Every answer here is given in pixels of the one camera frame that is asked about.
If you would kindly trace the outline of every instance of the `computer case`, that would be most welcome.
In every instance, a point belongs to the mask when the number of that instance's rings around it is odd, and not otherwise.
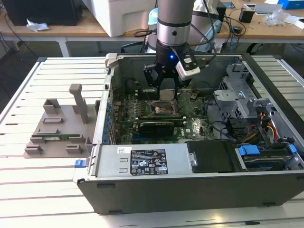
[[[14,25],[35,23],[75,26],[82,16],[81,0],[2,0]]]

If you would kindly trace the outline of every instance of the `black cable on floor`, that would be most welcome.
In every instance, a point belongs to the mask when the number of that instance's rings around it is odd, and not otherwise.
[[[304,52],[302,52],[301,50],[298,50],[296,47],[295,47],[295,45],[294,44],[291,44],[291,46],[295,49],[295,50],[297,50],[298,52],[300,52],[300,53],[302,53],[302,54],[304,54]]]

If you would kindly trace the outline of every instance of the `sticker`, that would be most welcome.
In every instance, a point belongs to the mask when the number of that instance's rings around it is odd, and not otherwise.
[[[60,141],[59,137],[44,137],[45,141]]]
[[[168,174],[166,150],[130,150],[130,153],[130,173],[133,176]]]
[[[131,153],[132,147],[118,147],[117,153]]]

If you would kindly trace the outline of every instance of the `blue tab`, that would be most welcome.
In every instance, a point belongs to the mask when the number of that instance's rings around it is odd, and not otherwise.
[[[295,153],[296,153],[296,147],[294,145],[289,145],[288,147],[289,147],[291,153],[293,153],[293,155],[295,155]]]
[[[241,146],[238,151],[242,156],[244,155],[260,155],[261,152],[259,151],[258,147],[255,145],[243,145]]]
[[[74,168],[85,168],[86,167],[85,160],[77,160],[75,161]]]

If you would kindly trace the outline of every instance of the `power supply label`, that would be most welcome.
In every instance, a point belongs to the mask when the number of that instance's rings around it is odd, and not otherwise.
[[[130,173],[133,176],[168,174],[166,150],[131,151]]]

